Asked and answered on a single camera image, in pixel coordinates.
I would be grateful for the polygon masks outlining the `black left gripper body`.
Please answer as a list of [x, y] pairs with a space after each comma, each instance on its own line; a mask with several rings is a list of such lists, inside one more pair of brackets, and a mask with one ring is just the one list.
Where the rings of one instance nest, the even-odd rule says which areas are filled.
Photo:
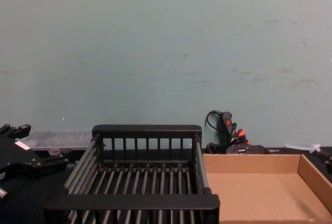
[[1, 137], [1, 181], [21, 175], [34, 176], [41, 166], [41, 158], [28, 145]]

